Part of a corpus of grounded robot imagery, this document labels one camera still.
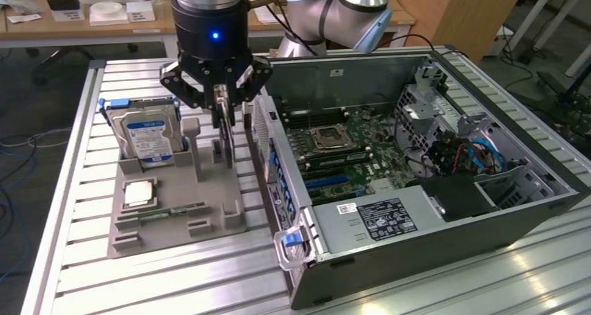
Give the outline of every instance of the barcode sticker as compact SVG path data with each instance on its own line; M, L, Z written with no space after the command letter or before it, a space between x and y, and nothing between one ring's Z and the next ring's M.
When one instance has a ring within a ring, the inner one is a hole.
M348 203L337 206L337 209L340 210L340 213L342 215L345 215L346 213L357 213L358 205L356 203Z
M159 33L161 29L135 29L134 33Z

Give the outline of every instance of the hard drive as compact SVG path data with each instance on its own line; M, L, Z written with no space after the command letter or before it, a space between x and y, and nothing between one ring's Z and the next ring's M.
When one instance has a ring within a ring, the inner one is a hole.
M173 153L186 150L179 106L173 98L117 99L101 112L115 132L122 158L138 158L143 168L173 164Z

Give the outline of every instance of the product label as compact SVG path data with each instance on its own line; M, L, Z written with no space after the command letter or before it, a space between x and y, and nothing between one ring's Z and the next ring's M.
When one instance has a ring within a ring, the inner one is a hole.
M79 19L85 19L83 12L81 10L70 10L67 12L63 12L63 14L69 18L69 21L78 21Z
M173 157L170 140L163 135L165 130L167 124L162 120L129 124L131 143L142 161L166 161Z
M337 206L337 210L340 210L340 214L345 215L346 213L356 213L358 211L358 205L356 203L348 203Z
M357 161L358 159L364 159L366 158L366 153L361 153L361 154L352 154L350 156L348 156L348 161Z
M34 15L23 15L23 16L7 16L7 18L9 18L9 21L11 21L11 23L19 23L19 22L33 21L34 19L41 19L41 15L34 14Z
M161 29L134 29L134 33L159 33Z
M134 21L141 21L141 20L146 19L143 12L131 12L130 15L131 15L131 19Z
M325 166L325 165L333 165L333 164L341 164L345 163L345 159L337 159L334 161L323 161L319 165Z
M408 209L400 199L358 206L372 239L381 241L417 231Z

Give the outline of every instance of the aluminum extrusion table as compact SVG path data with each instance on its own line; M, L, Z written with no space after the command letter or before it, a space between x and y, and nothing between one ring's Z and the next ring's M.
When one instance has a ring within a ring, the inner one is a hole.
M422 48L409 51L425 51ZM591 185L590 161L462 56L452 63L569 169ZM89 70L23 314L561 314L591 312L589 199L509 248L293 311L263 200L237 125L237 158L249 232L127 258L107 258L119 148L98 99L166 96L169 60L113 61ZM458 85L469 114L480 105ZM201 114L183 108L182 113ZM203 116L203 142L217 134Z

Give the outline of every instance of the white sticker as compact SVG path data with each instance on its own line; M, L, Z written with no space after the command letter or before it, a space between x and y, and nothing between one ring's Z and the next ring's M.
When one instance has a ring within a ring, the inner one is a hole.
M344 74L345 74L345 69L333 69L331 70L331 77L344 76Z
M333 165L333 164L341 164L345 163L345 159L338 159L336 161L323 161L319 166L325 166L325 165Z
M23 16L9 16L7 18L9 18L9 21L11 21L13 23L19 23L19 22L33 21L34 19L41 19L41 15L34 14L34 15L23 15Z
M358 159L364 159L366 158L366 153L362 152L361 154L352 154L350 156L348 156L348 161L356 161Z
M170 140L163 135L166 130L167 124L162 120L129 124L131 142L139 159L157 162L171 158Z
M337 209L340 210L340 213L342 215L345 215L346 213L357 213L358 205L356 203L348 203L337 206Z
M161 29L135 29L134 33L159 33Z

